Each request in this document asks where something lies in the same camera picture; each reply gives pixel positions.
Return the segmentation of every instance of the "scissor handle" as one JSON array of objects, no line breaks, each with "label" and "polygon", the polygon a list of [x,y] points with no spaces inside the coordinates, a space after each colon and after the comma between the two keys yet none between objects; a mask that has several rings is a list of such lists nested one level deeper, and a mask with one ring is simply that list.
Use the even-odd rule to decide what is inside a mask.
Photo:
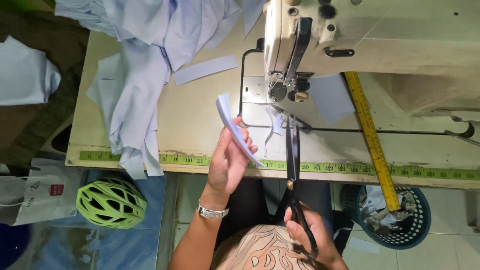
[{"label": "scissor handle", "polygon": [[305,220],[305,215],[303,214],[303,211],[301,209],[301,205],[298,199],[293,198],[290,200],[290,208],[292,209],[292,220],[303,227],[303,230],[307,234],[308,240],[310,241],[311,252],[308,253],[308,256],[310,256],[313,259],[316,259],[318,256],[317,241],[315,241],[315,237],[313,236],[312,231],[308,227],[307,221]]}]

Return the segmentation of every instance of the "person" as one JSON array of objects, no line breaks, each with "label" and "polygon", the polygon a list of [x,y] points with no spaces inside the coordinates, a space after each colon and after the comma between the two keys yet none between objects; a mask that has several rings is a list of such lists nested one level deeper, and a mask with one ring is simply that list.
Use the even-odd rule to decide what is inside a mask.
[{"label": "person", "polygon": [[[233,119],[235,124],[240,121],[241,117]],[[248,130],[241,132],[250,151],[258,151]],[[272,221],[262,180],[242,179],[248,162],[230,132],[223,128],[199,205],[218,213],[229,208],[229,213],[224,218],[206,218],[195,212],[167,270],[348,270],[333,243],[331,226],[302,203],[318,246],[317,258],[306,254],[311,250],[310,242],[303,227],[291,220],[292,211],[285,203],[288,192],[275,214],[281,221]]]}]

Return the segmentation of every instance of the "wristwatch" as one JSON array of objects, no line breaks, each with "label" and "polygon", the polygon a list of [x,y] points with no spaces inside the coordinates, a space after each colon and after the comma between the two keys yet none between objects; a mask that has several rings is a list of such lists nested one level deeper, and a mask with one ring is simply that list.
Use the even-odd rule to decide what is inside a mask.
[{"label": "wristwatch", "polygon": [[203,208],[198,200],[198,213],[207,219],[221,219],[228,214],[228,208],[222,211],[213,211],[207,208]]}]

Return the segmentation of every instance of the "woman's left hand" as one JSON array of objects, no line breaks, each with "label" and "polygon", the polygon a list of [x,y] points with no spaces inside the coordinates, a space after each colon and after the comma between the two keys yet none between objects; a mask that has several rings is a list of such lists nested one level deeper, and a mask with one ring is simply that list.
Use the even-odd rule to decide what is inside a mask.
[{"label": "woman's left hand", "polygon": [[[234,118],[232,121],[234,124],[239,124],[241,117]],[[258,147],[252,145],[252,138],[249,137],[248,130],[244,128],[240,130],[247,147],[252,154],[256,153]],[[207,186],[213,195],[228,198],[240,183],[248,162],[248,157],[232,139],[230,131],[223,128],[208,171]]]}]

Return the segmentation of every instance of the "bicycle helmet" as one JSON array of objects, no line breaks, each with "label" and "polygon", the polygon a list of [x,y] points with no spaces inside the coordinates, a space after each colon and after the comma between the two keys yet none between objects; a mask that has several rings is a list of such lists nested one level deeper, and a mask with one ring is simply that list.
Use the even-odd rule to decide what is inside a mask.
[{"label": "bicycle helmet", "polygon": [[79,188],[76,204],[91,223],[118,229],[141,222],[147,208],[136,186],[116,176],[100,177]]}]

